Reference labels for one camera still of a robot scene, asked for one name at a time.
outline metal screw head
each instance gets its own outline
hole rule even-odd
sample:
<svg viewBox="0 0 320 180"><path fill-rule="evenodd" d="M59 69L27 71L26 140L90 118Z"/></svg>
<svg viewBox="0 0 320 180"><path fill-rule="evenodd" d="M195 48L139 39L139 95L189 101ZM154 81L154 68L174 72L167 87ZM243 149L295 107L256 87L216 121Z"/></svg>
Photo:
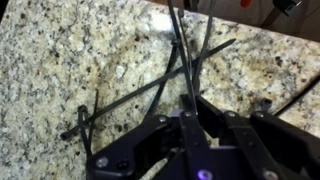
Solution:
<svg viewBox="0 0 320 180"><path fill-rule="evenodd" d="M198 178L200 180L212 180L212 173L206 169L201 169L198 171Z"/></svg>
<svg viewBox="0 0 320 180"><path fill-rule="evenodd" d="M160 122L166 122L167 119L166 119L165 117L161 116L161 117L159 118L159 121L160 121Z"/></svg>
<svg viewBox="0 0 320 180"><path fill-rule="evenodd" d="M108 162L109 162L108 158L102 157L102 158L97 160L96 165L99 168L103 168L103 167L106 167L108 165Z"/></svg>
<svg viewBox="0 0 320 180"><path fill-rule="evenodd" d="M263 117L263 114L260 113L260 112L257 112L256 115L259 116L259 117Z"/></svg>
<svg viewBox="0 0 320 180"><path fill-rule="evenodd" d="M191 114L191 112L186 111L186 112L184 112L184 115L187 116L187 117L189 117L189 116L191 116L192 114Z"/></svg>
<svg viewBox="0 0 320 180"><path fill-rule="evenodd" d="M264 171L263 177L266 180L278 180L278 175L275 172L269 170Z"/></svg>
<svg viewBox="0 0 320 180"><path fill-rule="evenodd" d="M228 115L231 116L231 117L235 117L236 116L236 114L234 112L232 112L232 111L229 111Z"/></svg>

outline speckled granite surface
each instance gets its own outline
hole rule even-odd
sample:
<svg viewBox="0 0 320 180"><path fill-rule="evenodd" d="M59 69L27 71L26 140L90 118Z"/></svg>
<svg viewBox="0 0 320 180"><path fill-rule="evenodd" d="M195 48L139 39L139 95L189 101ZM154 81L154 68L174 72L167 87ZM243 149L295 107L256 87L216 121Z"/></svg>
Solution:
<svg viewBox="0 0 320 180"><path fill-rule="evenodd" d="M203 15L186 13L184 26L199 54ZM76 110L99 107L160 77L173 38L166 7L133 0L11 0L0 26L1 179L84 179L79 137L59 134L76 123ZM201 89L219 108L248 115L263 97L279 109L320 69L320 44L214 19L209 46L235 44L204 64ZM135 127L156 88L97 121L97 151ZM177 107L183 76L171 80L159 112ZM282 117L320 136L320 87Z"/></svg>

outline orange object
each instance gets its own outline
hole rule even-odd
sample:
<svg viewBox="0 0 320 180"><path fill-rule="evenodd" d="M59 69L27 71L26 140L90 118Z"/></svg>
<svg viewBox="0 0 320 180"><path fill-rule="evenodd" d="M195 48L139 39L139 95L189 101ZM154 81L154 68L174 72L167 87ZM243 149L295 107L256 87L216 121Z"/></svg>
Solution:
<svg viewBox="0 0 320 180"><path fill-rule="evenodd" d="M250 6L251 2L252 2L252 0L241 0L240 4L241 4L241 7L247 8Z"/></svg>

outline granite countertop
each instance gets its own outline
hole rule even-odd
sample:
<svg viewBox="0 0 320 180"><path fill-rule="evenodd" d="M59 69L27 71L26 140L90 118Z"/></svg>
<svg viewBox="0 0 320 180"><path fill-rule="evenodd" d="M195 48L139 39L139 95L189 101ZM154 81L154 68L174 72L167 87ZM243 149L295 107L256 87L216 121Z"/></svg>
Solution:
<svg viewBox="0 0 320 180"><path fill-rule="evenodd" d="M207 18L186 13L183 25L199 55ZM248 115L257 100L282 107L319 73L320 44L221 19L209 47L237 41L206 60L203 96L221 109ZM11 0L0 26L1 179L84 179L79 136L61 141L76 124L77 107L92 112L162 76L174 33L165 6L137 0ZM93 151L139 124L156 92L97 120ZM170 80L159 113L178 107L183 75ZM320 137L320 86L282 116Z"/></svg>

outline screw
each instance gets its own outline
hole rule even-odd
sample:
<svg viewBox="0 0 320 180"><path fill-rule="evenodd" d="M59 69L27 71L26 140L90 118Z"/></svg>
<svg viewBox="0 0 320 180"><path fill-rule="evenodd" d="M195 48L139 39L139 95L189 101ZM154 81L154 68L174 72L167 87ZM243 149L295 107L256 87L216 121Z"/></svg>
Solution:
<svg viewBox="0 0 320 180"><path fill-rule="evenodd" d="M191 114L191 112L186 111L186 112L184 112L184 115L187 116L187 117L189 117L189 116L191 116L192 114Z"/></svg>
<svg viewBox="0 0 320 180"><path fill-rule="evenodd" d="M201 169L198 171L198 177L200 180L212 180L212 173L208 170Z"/></svg>
<svg viewBox="0 0 320 180"><path fill-rule="evenodd" d="M263 177L266 180L278 180L278 175L275 172L269 170L264 171Z"/></svg>
<svg viewBox="0 0 320 180"><path fill-rule="evenodd" d="M236 114L234 112L232 112L232 111L229 111L228 115L231 116L231 117L235 117L236 116Z"/></svg>
<svg viewBox="0 0 320 180"><path fill-rule="evenodd" d="M166 122L167 119L166 119L165 117L161 116L161 117L159 118L159 121L160 121L160 122Z"/></svg>
<svg viewBox="0 0 320 180"><path fill-rule="evenodd" d="M260 112L257 112L256 115L259 116L259 117L263 117L263 114L260 113Z"/></svg>
<svg viewBox="0 0 320 180"><path fill-rule="evenodd" d="M108 162L109 162L108 158L102 157L102 158L97 160L96 165L99 168L103 168L103 167L106 167L108 165Z"/></svg>

